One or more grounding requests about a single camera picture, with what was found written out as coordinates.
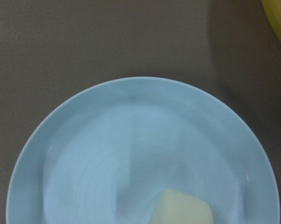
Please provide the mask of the white steamed bun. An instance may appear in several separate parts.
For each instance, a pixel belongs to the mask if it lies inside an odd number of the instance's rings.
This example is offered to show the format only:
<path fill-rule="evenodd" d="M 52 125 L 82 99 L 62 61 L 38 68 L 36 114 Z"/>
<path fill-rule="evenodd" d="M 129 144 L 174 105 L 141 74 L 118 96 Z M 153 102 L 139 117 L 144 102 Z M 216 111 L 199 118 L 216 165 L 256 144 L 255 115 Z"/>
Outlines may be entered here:
<path fill-rule="evenodd" d="M 174 189 L 165 189 L 150 219 L 151 224 L 212 224 L 209 204 Z"/>

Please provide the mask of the yellow rimmed bamboo steamer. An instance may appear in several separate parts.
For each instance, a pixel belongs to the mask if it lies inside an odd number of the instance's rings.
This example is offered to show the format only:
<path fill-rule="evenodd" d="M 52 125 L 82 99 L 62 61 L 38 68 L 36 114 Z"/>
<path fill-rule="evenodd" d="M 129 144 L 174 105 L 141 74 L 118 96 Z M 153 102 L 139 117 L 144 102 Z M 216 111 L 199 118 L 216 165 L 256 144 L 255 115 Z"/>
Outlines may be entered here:
<path fill-rule="evenodd" d="M 281 42 L 281 0 L 262 0 L 268 21 Z"/>

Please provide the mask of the light blue plate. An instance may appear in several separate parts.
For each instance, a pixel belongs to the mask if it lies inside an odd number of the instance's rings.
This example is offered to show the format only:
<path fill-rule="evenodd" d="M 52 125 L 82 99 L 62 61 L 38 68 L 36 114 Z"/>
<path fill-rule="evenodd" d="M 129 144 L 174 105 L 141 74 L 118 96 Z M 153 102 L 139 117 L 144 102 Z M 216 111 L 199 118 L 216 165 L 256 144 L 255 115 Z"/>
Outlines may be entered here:
<path fill-rule="evenodd" d="M 188 84 L 130 77 L 53 110 L 13 170 L 8 224 L 147 224 L 165 188 L 206 201 L 216 224 L 278 224 L 271 163 L 227 105 Z"/>

